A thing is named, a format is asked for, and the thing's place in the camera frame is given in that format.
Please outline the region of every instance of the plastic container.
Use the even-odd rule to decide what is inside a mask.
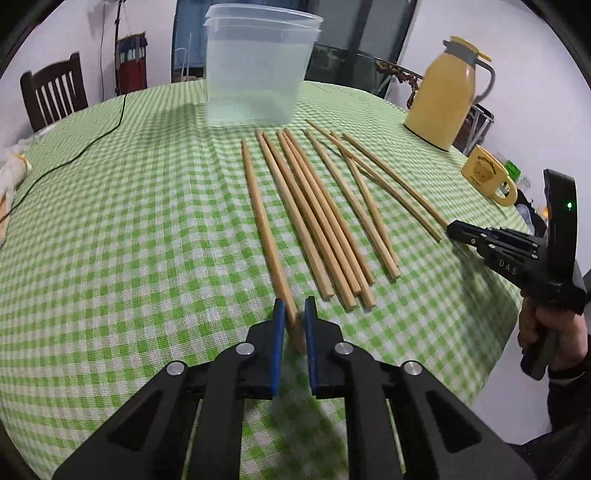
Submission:
[[[213,15],[212,9],[224,16]],[[227,16],[230,12],[236,16]],[[260,5],[210,7],[205,22],[210,125],[291,122],[312,47],[320,34],[311,23],[323,21],[312,17],[315,15]]]

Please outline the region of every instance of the floor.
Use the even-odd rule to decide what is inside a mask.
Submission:
[[[586,319],[591,327],[591,311],[586,312]],[[521,372],[517,331],[516,327],[472,410],[501,439],[520,445],[548,432],[550,421],[548,378],[537,382]]]

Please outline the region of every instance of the silver screw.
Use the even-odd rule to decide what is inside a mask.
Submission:
[[[410,361],[404,364],[404,371],[409,375],[414,375],[416,377],[423,371],[423,367],[418,362]]]
[[[255,351],[255,346],[248,342],[239,343],[236,345],[236,353],[238,355],[252,355]]]
[[[349,355],[353,352],[353,345],[348,342],[341,342],[335,345],[335,352],[341,355]]]
[[[170,362],[167,366],[166,366],[166,373],[168,375],[180,375],[181,373],[184,372],[184,365],[181,362]]]

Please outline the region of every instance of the green checkered tablecloth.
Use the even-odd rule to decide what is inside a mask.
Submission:
[[[302,308],[307,296],[318,298],[254,130],[208,128],[203,88],[187,82],[130,94],[121,127],[40,182],[11,219],[0,251],[0,417],[42,479],[167,362],[213,360],[269,318],[275,295],[241,138],[249,142],[296,302]],[[19,196],[114,126],[122,100],[70,116],[32,146],[26,155],[34,169]],[[358,138],[449,220],[524,224],[513,208],[469,185],[458,151],[444,153],[408,132],[396,106],[358,90],[303,84],[290,127],[376,277],[376,308],[346,313],[334,297],[317,301],[321,317],[378,359],[419,360],[470,401],[513,328],[517,289],[474,252],[447,238],[435,243],[369,181],[401,260],[402,277],[390,283],[303,135],[305,118]],[[344,162],[333,159],[358,192]],[[286,348],[280,397],[247,405],[243,479],[346,477],[343,403],[312,399],[307,379],[306,358]]]

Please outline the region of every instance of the tablecloth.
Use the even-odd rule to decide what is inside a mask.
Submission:
[[[33,145],[26,153],[33,172],[17,200],[43,172],[116,125],[122,102],[75,113]],[[303,308],[307,296],[319,298],[254,129],[208,128],[205,109],[199,81],[130,94],[121,127],[43,179],[11,219],[0,251],[0,418],[42,479],[167,362],[213,360],[270,317],[275,294],[241,138],[249,142],[296,302]],[[398,107],[345,87],[302,85],[290,127],[376,277],[376,308],[347,313],[336,297],[318,299],[320,316],[377,359],[422,362],[470,401],[515,323],[517,290],[475,252],[447,238],[435,243],[368,181],[401,261],[402,276],[390,282],[306,140],[305,118],[356,137],[449,220],[517,229],[523,222],[469,185],[457,150],[442,152],[406,130]],[[346,469],[343,403],[312,399],[306,358],[286,347],[279,398],[247,405],[242,478],[347,478]]]

